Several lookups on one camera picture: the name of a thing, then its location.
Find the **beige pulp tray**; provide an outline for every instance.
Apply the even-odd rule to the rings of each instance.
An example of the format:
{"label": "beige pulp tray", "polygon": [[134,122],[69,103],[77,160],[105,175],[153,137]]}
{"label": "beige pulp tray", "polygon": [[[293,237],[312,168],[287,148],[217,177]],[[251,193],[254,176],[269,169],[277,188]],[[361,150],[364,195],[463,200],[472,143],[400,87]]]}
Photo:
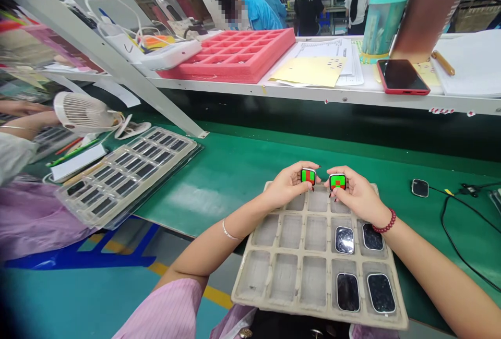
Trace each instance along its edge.
{"label": "beige pulp tray", "polygon": [[[377,186],[372,186],[379,195]],[[316,185],[314,192],[309,191],[274,210],[250,234],[231,300],[261,310],[407,330],[409,319],[393,253],[386,243],[383,250],[364,246],[365,223],[341,202],[334,203],[326,187]],[[338,226],[353,229],[353,254],[336,251],[333,238]],[[360,297],[357,312],[338,306],[339,273],[357,278]],[[396,305],[393,313],[374,310],[367,286],[368,275],[374,273],[385,274],[390,280]]]}

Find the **white shelf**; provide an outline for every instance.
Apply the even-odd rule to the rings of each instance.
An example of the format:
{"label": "white shelf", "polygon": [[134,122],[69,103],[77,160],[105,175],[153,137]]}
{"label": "white shelf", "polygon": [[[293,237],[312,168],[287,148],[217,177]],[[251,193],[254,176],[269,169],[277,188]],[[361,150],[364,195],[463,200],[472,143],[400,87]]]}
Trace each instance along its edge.
{"label": "white shelf", "polygon": [[[460,34],[444,34],[443,38],[455,38]],[[296,38],[297,41],[325,41],[335,37]],[[274,86],[268,82],[270,73],[266,73],[259,83],[225,83],[173,80],[164,78],[148,78],[157,88],[180,89],[191,91],[206,91],[237,95],[269,96],[272,98],[287,98],[300,100],[313,100],[325,102],[326,100],[338,103],[378,105],[386,107],[414,108],[430,110],[432,107],[454,108],[456,112],[474,111],[477,114],[501,115],[501,99],[468,98],[461,96],[445,96],[441,87],[430,87],[429,95],[387,95],[383,86],[375,80],[373,65],[362,65],[365,83],[360,86],[339,88],[296,88]],[[74,72],[54,72],[71,80],[95,82],[98,79],[113,79],[110,75],[87,74]]]}

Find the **yellow floor line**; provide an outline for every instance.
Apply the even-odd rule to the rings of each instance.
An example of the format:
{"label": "yellow floor line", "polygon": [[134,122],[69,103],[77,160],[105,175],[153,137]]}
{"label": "yellow floor line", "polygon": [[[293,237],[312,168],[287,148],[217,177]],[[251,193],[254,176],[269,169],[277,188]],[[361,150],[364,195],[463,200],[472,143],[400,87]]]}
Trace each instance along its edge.
{"label": "yellow floor line", "polygon": [[[101,241],[103,236],[103,234],[92,235],[91,237],[89,237],[89,240],[91,240],[93,243],[98,243],[99,241]],[[113,240],[108,241],[104,248],[114,253],[123,255],[129,255],[133,252],[131,249]],[[148,267],[148,270],[154,272],[156,275],[162,276],[168,268],[169,267],[164,265],[163,263],[154,262],[150,267]],[[230,295],[209,285],[205,288],[204,297],[226,309],[230,309],[233,306]]]}

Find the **pink sleeve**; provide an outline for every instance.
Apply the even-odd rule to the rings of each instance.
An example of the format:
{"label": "pink sleeve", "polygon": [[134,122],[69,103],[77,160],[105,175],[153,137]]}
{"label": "pink sleeve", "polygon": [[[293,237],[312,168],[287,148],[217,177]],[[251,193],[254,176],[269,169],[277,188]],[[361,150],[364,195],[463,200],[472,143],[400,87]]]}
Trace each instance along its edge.
{"label": "pink sleeve", "polygon": [[113,339],[194,339],[201,299],[194,279],[167,283],[139,305]]}

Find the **white bracelet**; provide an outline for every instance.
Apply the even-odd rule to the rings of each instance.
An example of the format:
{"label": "white bracelet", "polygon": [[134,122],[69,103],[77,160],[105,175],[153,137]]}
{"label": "white bracelet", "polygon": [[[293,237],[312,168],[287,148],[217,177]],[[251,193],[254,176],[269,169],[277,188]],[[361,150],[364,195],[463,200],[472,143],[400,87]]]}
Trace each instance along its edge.
{"label": "white bracelet", "polygon": [[242,237],[242,238],[237,238],[237,237],[233,237],[232,235],[230,235],[228,233],[228,231],[226,230],[226,227],[224,226],[224,221],[226,220],[226,218],[223,219],[223,231],[224,231],[224,234],[227,235],[230,239],[232,240],[243,240],[245,237]]}
{"label": "white bracelet", "polygon": [[0,126],[0,128],[21,129],[21,130],[27,130],[27,131],[30,131],[30,132],[33,132],[33,133],[38,133],[38,130],[28,129],[28,128],[21,128],[21,127],[15,127],[15,126],[11,126],[11,125],[2,125],[2,126]]}

